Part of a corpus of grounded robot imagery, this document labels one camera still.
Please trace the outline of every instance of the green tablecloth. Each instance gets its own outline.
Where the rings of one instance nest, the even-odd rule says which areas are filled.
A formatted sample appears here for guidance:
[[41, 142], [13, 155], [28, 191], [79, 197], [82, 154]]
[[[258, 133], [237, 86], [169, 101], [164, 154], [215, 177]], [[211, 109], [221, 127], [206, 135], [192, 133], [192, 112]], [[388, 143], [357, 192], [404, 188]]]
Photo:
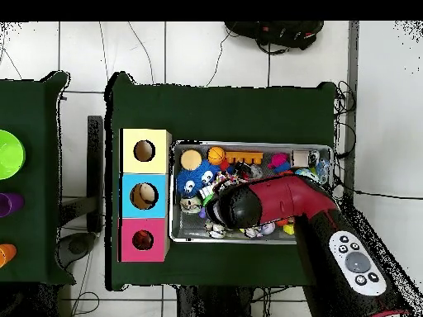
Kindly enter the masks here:
[[57, 104], [68, 74], [49, 74], [40, 82], [0, 80], [0, 129], [24, 145], [26, 161], [0, 192], [18, 192], [25, 206], [0, 218], [0, 244], [17, 247], [16, 257], [0, 268], [0, 282], [73, 283], [55, 261], [59, 225], [59, 143]]
[[107, 286], [124, 284], [281, 286], [310, 283], [296, 245], [171, 243], [164, 263], [117, 261], [118, 131], [166, 129], [173, 140], [333, 145], [335, 85], [318, 88], [191, 88], [140, 86], [123, 72], [107, 87], [112, 137], [107, 188], [112, 189], [112, 246], [107, 246]]

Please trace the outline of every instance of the orange cup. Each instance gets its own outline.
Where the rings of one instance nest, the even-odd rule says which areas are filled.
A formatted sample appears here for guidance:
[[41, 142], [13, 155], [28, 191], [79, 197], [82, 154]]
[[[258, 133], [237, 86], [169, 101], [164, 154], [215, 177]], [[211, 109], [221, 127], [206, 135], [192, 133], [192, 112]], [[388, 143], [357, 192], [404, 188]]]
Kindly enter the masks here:
[[17, 248], [13, 244], [0, 244], [0, 268], [10, 262], [17, 255]]

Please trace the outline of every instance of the remote control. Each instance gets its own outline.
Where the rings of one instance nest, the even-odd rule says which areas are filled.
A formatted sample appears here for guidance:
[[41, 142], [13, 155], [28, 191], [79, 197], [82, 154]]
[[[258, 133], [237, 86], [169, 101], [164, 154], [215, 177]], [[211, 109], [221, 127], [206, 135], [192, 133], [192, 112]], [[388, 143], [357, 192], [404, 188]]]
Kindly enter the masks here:
[[365, 247], [347, 231], [335, 232], [329, 240], [329, 249], [335, 257], [349, 286], [364, 296], [380, 296], [387, 283]]

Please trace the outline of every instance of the black device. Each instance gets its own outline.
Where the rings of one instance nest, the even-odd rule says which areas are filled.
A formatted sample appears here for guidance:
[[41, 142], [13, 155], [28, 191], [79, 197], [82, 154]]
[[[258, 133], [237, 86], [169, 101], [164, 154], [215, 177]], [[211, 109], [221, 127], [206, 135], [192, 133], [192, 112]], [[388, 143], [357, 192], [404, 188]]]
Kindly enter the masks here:
[[267, 54], [283, 54], [287, 49], [268, 52], [270, 44], [305, 50], [316, 41], [323, 21], [226, 21], [229, 31], [254, 39]]

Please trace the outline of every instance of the yellow cube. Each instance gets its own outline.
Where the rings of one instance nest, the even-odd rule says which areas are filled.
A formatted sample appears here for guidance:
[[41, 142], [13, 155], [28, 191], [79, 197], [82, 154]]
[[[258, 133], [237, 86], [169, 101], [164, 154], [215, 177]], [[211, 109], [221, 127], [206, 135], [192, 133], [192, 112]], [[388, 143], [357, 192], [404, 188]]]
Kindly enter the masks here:
[[166, 174], [172, 135], [166, 130], [121, 129], [124, 173]]

